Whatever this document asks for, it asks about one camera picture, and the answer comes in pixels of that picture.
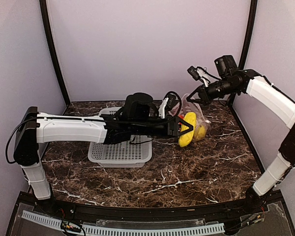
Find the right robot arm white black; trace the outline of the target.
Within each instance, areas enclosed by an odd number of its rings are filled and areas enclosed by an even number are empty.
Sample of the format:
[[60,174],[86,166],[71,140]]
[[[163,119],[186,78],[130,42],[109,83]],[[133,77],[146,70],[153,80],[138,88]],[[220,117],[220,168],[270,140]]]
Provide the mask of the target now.
[[191,66],[187,69],[194,80],[203,83],[187,97],[188,102],[208,105],[212,100],[223,98],[225,95],[245,93],[270,109],[289,129],[276,158],[246,190],[241,209],[245,213],[252,213],[261,207],[272,188],[282,182],[291,169],[295,168],[295,101],[271,83],[266,76],[253,69],[240,69],[231,55],[219,57],[214,63],[219,74],[214,83],[208,82],[204,76],[207,72],[202,67]]

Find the yellow bell pepper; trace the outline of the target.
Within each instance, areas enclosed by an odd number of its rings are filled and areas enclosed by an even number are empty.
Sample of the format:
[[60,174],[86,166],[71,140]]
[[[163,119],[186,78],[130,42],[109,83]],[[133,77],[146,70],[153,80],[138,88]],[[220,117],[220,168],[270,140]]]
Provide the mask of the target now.
[[192,138],[193,142],[201,141],[206,137],[207,129],[204,125],[199,125],[196,127],[194,131],[194,135]]

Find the white plastic perforated basket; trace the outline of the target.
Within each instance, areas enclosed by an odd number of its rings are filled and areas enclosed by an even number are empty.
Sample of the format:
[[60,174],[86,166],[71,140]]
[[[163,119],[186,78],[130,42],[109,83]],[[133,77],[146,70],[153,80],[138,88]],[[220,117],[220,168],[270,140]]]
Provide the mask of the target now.
[[100,164],[104,168],[141,168],[152,157],[151,138],[142,135],[132,135],[135,145],[129,141],[107,145],[105,141],[108,131],[104,129],[104,123],[96,125],[99,131],[93,134],[89,131],[84,139],[90,142],[88,159],[93,163]]

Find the clear zip top bag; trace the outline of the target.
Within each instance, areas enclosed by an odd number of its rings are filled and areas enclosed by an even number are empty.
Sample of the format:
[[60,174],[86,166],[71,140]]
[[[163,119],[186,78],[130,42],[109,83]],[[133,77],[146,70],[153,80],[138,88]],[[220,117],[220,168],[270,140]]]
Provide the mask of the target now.
[[193,125],[193,131],[190,131],[184,135],[181,135],[178,139],[180,147],[186,147],[191,142],[197,142],[203,140],[206,137],[207,131],[210,127],[210,121],[208,121],[201,110],[201,107],[197,103],[191,103],[187,101],[189,96],[186,93],[182,98],[182,107],[178,116]]

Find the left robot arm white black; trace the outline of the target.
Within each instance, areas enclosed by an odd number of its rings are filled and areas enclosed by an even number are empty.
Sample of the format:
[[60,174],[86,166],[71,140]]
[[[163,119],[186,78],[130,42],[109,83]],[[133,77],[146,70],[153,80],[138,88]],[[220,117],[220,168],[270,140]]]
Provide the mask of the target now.
[[152,96],[137,92],[128,95],[125,104],[114,114],[92,117],[59,116],[40,113],[35,106],[29,107],[22,121],[14,128],[5,146],[8,151],[14,138],[13,160],[27,177],[38,206],[48,214],[59,211],[59,202],[53,192],[41,163],[39,144],[49,142],[90,142],[116,145],[129,141],[131,136],[160,138],[182,137],[194,131],[191,121],[183,120],[178,113],[170,115],[173,103],[182,107],[182,100],[174,91],[169,91],[160,106]]

